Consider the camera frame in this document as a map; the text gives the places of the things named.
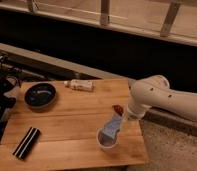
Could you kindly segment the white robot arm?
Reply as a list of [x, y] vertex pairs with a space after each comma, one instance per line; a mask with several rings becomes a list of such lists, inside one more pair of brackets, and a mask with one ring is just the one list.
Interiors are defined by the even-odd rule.
[[124, 108], [120, 130], [131, 128], [152, 108], [161, 108], [197, 123], [197, 93], [173, 90], [163, 75], [129, 80], [130, 97]]

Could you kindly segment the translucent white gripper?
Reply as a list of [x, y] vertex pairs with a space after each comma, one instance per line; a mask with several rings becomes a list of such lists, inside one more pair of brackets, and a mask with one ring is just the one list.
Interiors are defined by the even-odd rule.
[[118, 134], [124, 133], [131, 129], [132, 123], [137, 121], [138, 118], [130, 113], [119, 113], [121, 117], [120, 128]]

